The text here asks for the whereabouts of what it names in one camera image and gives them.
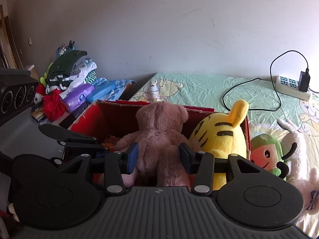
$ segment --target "power outlet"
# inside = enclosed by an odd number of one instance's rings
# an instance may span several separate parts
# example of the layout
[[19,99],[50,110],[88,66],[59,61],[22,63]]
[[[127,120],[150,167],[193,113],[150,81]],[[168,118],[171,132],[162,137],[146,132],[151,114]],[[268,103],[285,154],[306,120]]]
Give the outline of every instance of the power outlet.
[[292,97],[302,99],[304,101],[310,101],[312,98],[312,92],[301,92],[298,90],[298,81],[284,77],[277,76],[276,80],[276,90],[277,92],[287,94]]

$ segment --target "teddy bear's head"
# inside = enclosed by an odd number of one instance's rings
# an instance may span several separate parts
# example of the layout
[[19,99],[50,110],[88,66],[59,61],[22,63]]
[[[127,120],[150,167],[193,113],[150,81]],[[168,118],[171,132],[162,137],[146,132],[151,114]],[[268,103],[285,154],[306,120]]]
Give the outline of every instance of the teddy bear's head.
[[140,130],[174,129],[181,132],[183,123],[188,119],[188,113],[184,106],[162,101],[141,107],[136,113],[136,119]]

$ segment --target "blue patterned fabric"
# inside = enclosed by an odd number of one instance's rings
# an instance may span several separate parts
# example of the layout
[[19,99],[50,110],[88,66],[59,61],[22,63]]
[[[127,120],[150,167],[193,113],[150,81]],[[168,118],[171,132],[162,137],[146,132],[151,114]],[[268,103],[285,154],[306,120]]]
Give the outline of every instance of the blue patterned fabric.
[[105,78],[98,78],[92,83],[92,85],[95,88],[98,88],[101,85],[105,85],[105,84],[108,84],[111,82],[115,82],[116,88],[113,89],[110,93],[105,94],[104,96],[99,98],[99,100],[114,102],[120,98],[120,96],[122,95],[122,93],[124,92],[124,90],[128,84],[136,83],[133,80],[107,80]]

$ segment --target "wall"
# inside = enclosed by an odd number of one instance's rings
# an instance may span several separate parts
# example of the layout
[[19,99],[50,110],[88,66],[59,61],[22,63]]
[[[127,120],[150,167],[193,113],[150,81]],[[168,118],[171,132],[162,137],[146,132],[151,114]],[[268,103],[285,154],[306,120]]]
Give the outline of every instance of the wall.
[[[319,0],[17,0],[10,21],[24,65],[42,75],[70,39],[106,78],[156,72],[268,77],[271,61],[302,52],[319,75]],[[305,62],[288,54],[273,74],[295,79]],[[319,90],[312,79],[311,86]]]

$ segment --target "bow tie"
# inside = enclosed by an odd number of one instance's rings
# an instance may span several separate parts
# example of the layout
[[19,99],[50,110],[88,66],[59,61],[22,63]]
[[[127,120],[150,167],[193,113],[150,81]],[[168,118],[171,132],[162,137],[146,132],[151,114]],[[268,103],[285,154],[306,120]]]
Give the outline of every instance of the bow tie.
[[312,210],[315,208],[315,200],[319,199],[319,191],[311,191],[310,192],[311,201],[309,205],[306,207],[306,210]]

